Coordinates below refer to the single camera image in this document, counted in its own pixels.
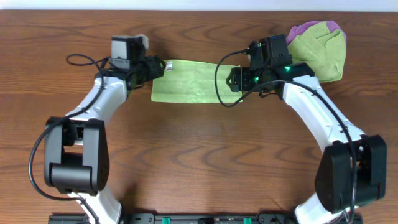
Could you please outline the light green microfiber cloth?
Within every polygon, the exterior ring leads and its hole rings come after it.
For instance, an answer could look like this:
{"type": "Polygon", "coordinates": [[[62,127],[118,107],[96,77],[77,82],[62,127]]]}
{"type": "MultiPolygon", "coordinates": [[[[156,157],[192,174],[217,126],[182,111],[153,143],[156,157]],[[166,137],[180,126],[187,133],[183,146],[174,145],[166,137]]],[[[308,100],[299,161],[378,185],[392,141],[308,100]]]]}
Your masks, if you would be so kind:
{"type": "Polygon", "coordinates": [[[226,84],[232,65],[189,60],[168,60],[164,75],[152,85],[151,100],[159,103],[234,103],[242,93],[232,92],[226,84]]]}

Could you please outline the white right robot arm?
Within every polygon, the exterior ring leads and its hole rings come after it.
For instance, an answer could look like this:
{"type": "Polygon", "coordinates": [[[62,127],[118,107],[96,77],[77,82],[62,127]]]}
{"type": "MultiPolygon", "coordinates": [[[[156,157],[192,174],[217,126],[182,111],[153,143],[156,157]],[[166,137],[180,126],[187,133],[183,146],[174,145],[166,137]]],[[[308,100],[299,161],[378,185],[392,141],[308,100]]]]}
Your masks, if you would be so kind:
{"type": "Polygon", "coordinates": [[[253,41],[242,51],[248,67],[234,67],[226,79],[245,96],[276,94],[300,116],[313,134],[322,158],[315,193],[298,205],[286,223],[361,223],[356,208],[386,193],[387,145],[368,136],[329,99],[305,62],[293,63],[285,35],[253,41]]]}

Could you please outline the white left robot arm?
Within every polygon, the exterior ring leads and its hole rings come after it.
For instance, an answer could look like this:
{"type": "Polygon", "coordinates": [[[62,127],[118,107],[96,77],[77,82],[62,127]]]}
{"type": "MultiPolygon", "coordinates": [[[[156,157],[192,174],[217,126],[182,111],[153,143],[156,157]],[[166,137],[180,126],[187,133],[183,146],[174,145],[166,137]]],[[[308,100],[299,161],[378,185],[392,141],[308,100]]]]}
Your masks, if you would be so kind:
{"type": "Polygon", "coordinates": [[[98,69],[83,101],[64,117],[47,120],[44,132],[44,180],[67,200],[79,201],[88,223],[119,223],[122,205],[108,185],[106,126],[130,93],[164,74],[165,62],[147,56],[149,39],[114,35],[111,55],[90,60],[98,69]]]}

